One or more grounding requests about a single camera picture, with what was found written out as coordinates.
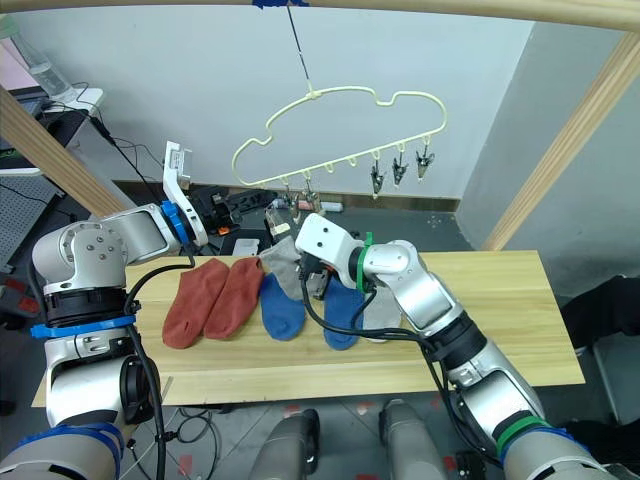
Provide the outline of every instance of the wooden beam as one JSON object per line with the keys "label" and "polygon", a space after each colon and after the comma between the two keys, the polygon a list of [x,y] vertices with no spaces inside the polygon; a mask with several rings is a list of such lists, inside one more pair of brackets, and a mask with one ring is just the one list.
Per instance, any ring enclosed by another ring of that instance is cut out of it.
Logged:
{"label": "wooden beam", "polygon": [[[309,0],[308,3],[314,7],[452,13],[590,25],[640,32],[640,1],[638,0]],[[3,0],[0,10],[19,12],[115,5],[252,5],[252,1]]]}
{"label": "wooden beam", "polygon": [[484,243],[501,250],[640,73],[640,34],[625,34],[569,121],[524,183]]}
{"label": "wooden beam", "polygon": [[127,209],[2,87],[0,136],[94,215]]}

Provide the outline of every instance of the wooden table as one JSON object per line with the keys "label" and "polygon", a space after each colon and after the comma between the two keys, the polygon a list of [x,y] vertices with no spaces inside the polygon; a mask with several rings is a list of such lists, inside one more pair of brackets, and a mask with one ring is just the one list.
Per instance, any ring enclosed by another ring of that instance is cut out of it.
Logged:
{"label": "wooden table", "polygon": [[[584,378],[540,258],[534,251],[424,253],[422,257],[534,386],[583,383]],[[234,257],[217,257],[231,264]],[[162,258],[129,267],[129,286],[149,270],[186,259]],[[198,264],[208,260],[197,257]],[[260,307],[229,340],[200,338],[185,350],[162,343],[162,324],[177,292],[179,271],[152,279],[140,291],[136,325],[163,385],[168,405],[247,402],[435,390],[411,342],[365,339],[345,351],[330,349],[307,315],[295,339],[265,331]],[[323,315],[321,302],[316,311]],[[42,385],[34,406],[44,405]]]}

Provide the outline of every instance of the string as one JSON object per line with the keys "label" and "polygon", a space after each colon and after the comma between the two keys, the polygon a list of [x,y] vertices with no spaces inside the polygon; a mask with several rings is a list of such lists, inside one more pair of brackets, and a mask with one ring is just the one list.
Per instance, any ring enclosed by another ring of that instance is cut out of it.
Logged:
{"label": "string", "polygon": [[300,40],[298,40],[298,32],[296,32],[296,26],[293,23],[293,15],[291,15],[291,8],[287,5],[287,13],[289,14],[289,23],[291,23],[291,30],[293,31],[293,37],[296,40],[296,46],[298,47],[298,55],[300,56],[300,63],[304,70],[304,76],[307,78],[307,86],[309,87],[309,93],[313,93],[313,87],[311,86],[311,79],[309,78],[309,71],[307,70],[307,64],[304,62],[304,55],[302,55],[302,47],[300,46]]}

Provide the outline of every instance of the white hanger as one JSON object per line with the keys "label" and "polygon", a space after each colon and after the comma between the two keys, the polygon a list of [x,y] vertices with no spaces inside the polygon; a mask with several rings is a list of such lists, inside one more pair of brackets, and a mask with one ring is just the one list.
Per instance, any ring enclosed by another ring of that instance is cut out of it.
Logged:
{"label": "white hanger", "polygon": [[[280,175],[275,175],[273,177],[269,177],[269,178],[264,178],[262,180],[256,180],[253,182],[247,182],[245,180],[243,180],[242,178],[240,178],[240,176],[238,175],[238,172],[236,171],[236,165],[238,162],[238,157],[240,156],[240,154],[251,144],[257,144],[261,147],[265,147],[267,145],[269,145],[269,143],[271,143],[271,141],[273,140],[273,132],[271,130],[271,126],[273,124],[273,122],[275,122],[279,117],[281,117],[282,115],[284,115],[285,113],[287,113],[289,110],[294,109],[295,107],[302,105],[303,103],[306,103],[310,100],[317,100],[318,98],[322,97],[323,95],[326,94],[330,94],[330,93],[335,93],[335,92],[347,92],[347,91],[351,91],[351,92],[367,92],[369,94],[371,94],[371,96],[373,97],[373,99],[376,102],[376,105],[378,107],[390,107],[392,106],[396,99],[398,97],[402,97],[402,96],[407,96],[407,97],[423,97],[426,98],[428,100],[431,100],[433,102],[435,102],[439,107],[440,110],[442,111],[442,123],[440,124],[439,127],[432,129],[432,130],[427,130],[426,132],[423,133],[419,133],[418,135],[413,135],[411,137],[407,137],[407,138],[403,138],[400,140],[396,140],[390,143],[385,143],[384,145],[379,145],[377,147],[373,147],[370,148],[368,150],[363,150],[361,152],[358,153],[352,153],[350,155],[345,155],[344,157],[340,157],[340,158],[336,158],[334,160],[330,160],[328,162],[323,162],[323,163],[317,163],[315,165],[309,166],[309,167],[304,167],[304,168],[300,168],[298,170],[293,170],[291,172],[287,172],[287,173],[282,173]],[[250,138],[247,141],[245,141],[240,148],[238,148],[238,150],[236,150],[236,152],[233,154],[233,158],[231,159],[231,171],[233,172],[233,175],[238,179],[238,181],[240,183],[242,183],[243,185],[246,185],[248,187],[253,187],[253,186],[260,186],[263,187],[265,186],[267,183],[269,182],[273,182],[275,180],[280,180],[284,185],[288,185],[289,184],[289,177],[293,176],[293,175],[303,175],[306,179],[310,179],[311,178],[311,172],[313,170],[317,170],[319,168],[324,168],[327,170],[327,172],[329,173],[333,173],[335,171],[335,165],[342,163],[342,162],[348,162],[349,165],[351,165],[352,167],[355,167],[358,164],[358,157],[362,157],[364,155],[372,155],[374,159],[379,159],[380,158],[380,153],[388,148],[392,148],[392,147],[397,147],[399,150],[402,149],[404,150],[405,145],[408,142],[414,141],[414,140],[418,140],[420,138],[422,138],[425,143],[428,143],[431,139],[431,135],[434,135],[436,133],[441,132],[444,127],[447,125],[447,109],[444,106],[444,103],[442,103],[442,101],[436,97],[435,95],[431,95],[430,93],[426,93],[426,92],[418,92],[418,91],[398,91],[395,92],[393,94],[393,96],[391,97],[391,100],[389,100],[388,102],[382,101],[378,98],[378,94],[375,92],[375,90],[373,90],[372,88],[369,87],[360,87],[360,86],[345,86],[345,87],[333,87],[333,88],[325,88],[322,90],[313,90],[313,88],[311,87],[311,83],[309,82],[309,93],[307,93],[304,97],[290,103],[289,105],[281,108],[280,110],[278,110],[276,113],[274,113],[268,120],[267,123],[265,123],[265,129],[267,130],[267,132],[269,133],[269,136],[265,139],[265,140],[259,140],[257,138]]]}

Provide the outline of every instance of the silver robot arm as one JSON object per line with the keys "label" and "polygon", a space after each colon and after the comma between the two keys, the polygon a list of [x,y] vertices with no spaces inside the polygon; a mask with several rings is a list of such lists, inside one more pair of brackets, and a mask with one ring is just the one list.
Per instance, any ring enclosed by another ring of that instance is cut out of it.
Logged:
{"label": "silver robot arm", "polygon": [[46,281],[46,322],[32,334],[48,338],[46,410],[52,429],[13,450],[0,463],[0,479],[119,477],[126,442],[154,415],[149,379],[127,331],[135,317],[124,311],[125,267],[208,242],[181,190],[188,187],[189,153],[167,142],[163,187],[169,201],[161,206],[76,222],[34,247],[33,264]]}
{"label": "silver robot arm", "polygon": [[371,245],[362,256],[364,242],[311,214],[296,248],[330,265],[347,287],[371,282],[393,292],[411,326],[430,345],[432,358],[444,366],[461,415],[482,447],[500,457],[507,480],[533,480],[542,472],[550,480],[614,478],[581,445],[546,423],[533,388],[411,243]]}

